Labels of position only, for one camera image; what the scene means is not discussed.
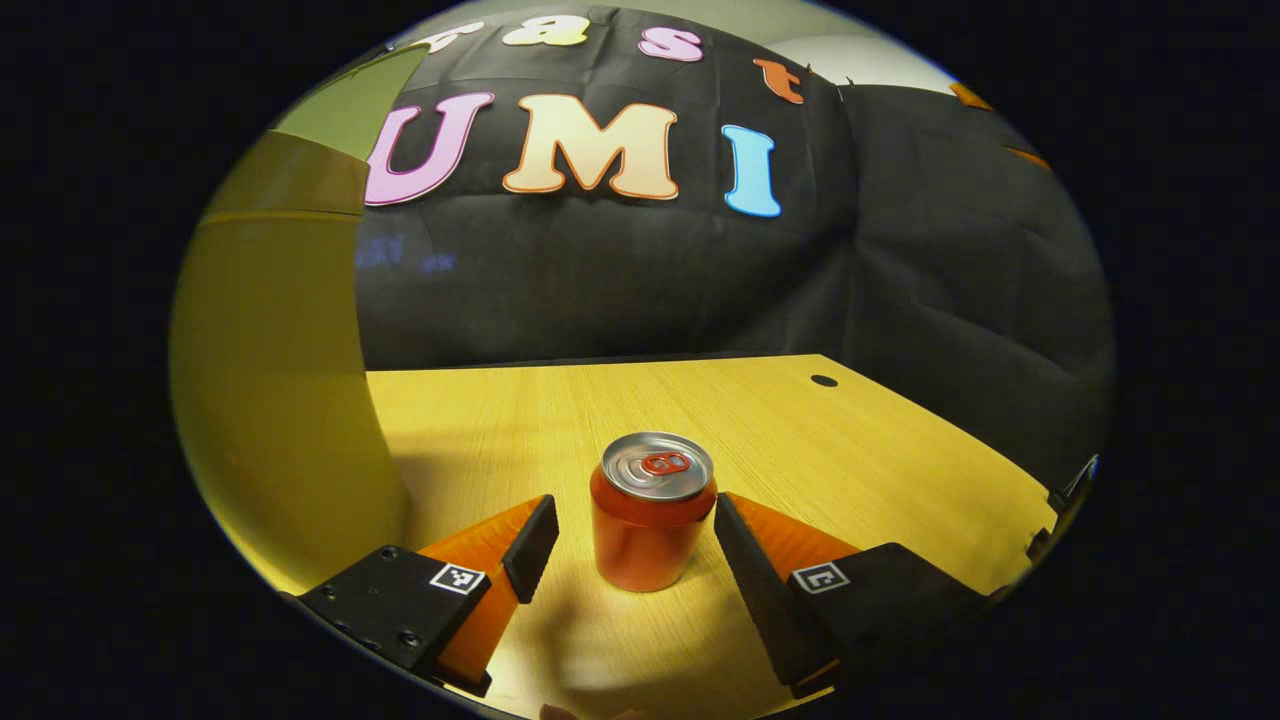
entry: pink letter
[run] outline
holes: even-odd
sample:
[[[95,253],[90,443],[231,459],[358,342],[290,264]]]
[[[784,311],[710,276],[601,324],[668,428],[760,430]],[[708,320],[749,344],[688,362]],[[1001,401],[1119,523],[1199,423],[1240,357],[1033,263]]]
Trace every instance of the pink letter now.
[[[692,63],[703,58],[703,51],[695,47],[703,41],[696,35],[669,27],[652,27],[640,33],[640,51],[654,58],[667,58],[681,63]]]
[[[422,111],[421,108],[392,110],[383,123],[374,152],[369,156],[369,183],[365,186],[365,205],[394,205],[431,192],[453,174],[462,158],[462,149],[471,132],[471,122],[480,108],[493,102],[492,92],[470,92],[442,100],[435,111],[444,115],[435,135],[431,155],[416,170],[392,170],[392,150],[404,124]]]

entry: hand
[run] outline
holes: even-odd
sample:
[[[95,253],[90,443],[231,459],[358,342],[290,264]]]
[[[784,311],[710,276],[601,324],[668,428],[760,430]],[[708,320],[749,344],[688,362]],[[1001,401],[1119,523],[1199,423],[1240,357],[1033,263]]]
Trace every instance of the hand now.
[[[554,705],[544,705],[540,711],[538,711],[538,720],[579,720],[577,715],[573,715],[563,707],[556,707]],[[621,715],[614,715],[609,720],[654,720],[652,716],[640,712],[639,710],[627,710]]]

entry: black fabric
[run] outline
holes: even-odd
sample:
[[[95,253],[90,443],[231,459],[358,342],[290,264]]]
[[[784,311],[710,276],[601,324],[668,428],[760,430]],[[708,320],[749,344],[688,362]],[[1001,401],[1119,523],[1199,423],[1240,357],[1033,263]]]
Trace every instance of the black fabric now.
[[[588,17],[588,40],[502,42],[549,14]],[[435,104],[495,95],[448,181],[367,208],[356,284],[370,370],[815,352],[1051,489],[1100,450],[1114,363],[1102,272],[1061,184],[1009,150],[1038,154],[1000,115],[940,92],[836,87],[654,13],[558,6],[475,19],[485,27],[429,55],[396,101],[424,109],[392,155],[403,172],[430,152]],[[703,59],[644,55],[648,27],[698,33]],[[756,58],[799,77],[804,104],[774,95]],[[600,126],[630,102],[675,111],[678,197],[623,197],[605,181],[584,191],[563,156],[561,191],[506,191],[529,123],[517,101],[543,92],[580,97]],[[773,138],[781,217],[724,202],[733,158],[723,124]]]

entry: pull tab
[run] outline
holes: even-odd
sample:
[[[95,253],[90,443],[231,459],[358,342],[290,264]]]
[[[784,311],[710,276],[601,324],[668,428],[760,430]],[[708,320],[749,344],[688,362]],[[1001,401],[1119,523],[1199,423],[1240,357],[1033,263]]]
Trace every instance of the pull tab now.
[[[640,466],[650,475],[671,475],[689,469],[689,457],[681,452],[659,452],[640,461]]]

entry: wooden table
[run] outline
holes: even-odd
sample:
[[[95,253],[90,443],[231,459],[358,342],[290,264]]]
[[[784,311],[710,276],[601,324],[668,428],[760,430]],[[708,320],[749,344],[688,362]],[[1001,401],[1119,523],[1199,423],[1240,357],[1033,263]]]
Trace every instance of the wooden table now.
[[[596,574],[588,478],[620,436],[686,436],[712,455],[722,491],[856,547],[899,542],[983,593],[1015,582],[1032,537],[1056,521],[1046,489],[1004,456],[819,355],[372,372],[369,386],[413,498],[407,546],[556,496],[559,541],[484,698],[525,717],[543,703],[582,720],[626,708],[740,719],[796,705],[710,521],[668,589],[630,593]]]

